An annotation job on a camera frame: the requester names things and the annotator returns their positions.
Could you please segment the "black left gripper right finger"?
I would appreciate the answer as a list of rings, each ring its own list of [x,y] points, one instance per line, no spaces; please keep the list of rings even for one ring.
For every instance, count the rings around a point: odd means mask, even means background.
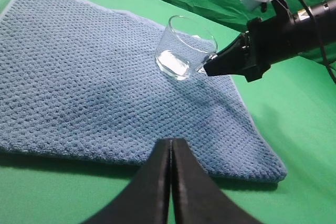
[[[183,138],[171,142],[171,188],[176,223],[260,223],[208,176]]]

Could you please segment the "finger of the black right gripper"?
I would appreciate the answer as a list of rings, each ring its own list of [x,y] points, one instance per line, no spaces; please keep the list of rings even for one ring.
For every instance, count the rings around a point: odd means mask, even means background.
[[[238,74],[248,55],[248,34],[240,33],[228,46],[207,60],[203,68],[208,76]]]

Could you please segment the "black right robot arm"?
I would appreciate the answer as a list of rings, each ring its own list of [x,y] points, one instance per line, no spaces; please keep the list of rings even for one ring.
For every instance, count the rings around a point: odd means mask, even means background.
[[[252,82],[275,63],[335,42],[335,0],[310,7],[313,19],[304,9],[291,13],[283,1],[272,5],[274,17],[250,20],[246,32],[204,65],[208,76],[234,74]]]

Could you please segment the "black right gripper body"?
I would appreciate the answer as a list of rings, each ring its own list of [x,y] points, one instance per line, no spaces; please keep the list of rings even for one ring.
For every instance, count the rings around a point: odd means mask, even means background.
[[[298,14],[291,13],[285,0],[271,3],[276,12],[274,17],[254,18],[247,23],[252,60],[252,66],[245,73],[248,82],[262,78],[271,65],[308,49],[311,19],[300,20]]]

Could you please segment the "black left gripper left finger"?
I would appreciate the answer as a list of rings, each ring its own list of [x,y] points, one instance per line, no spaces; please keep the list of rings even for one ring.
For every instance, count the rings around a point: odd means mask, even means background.
[[[84,223],[167,223],[171,141],[158,140],[127,187]]]

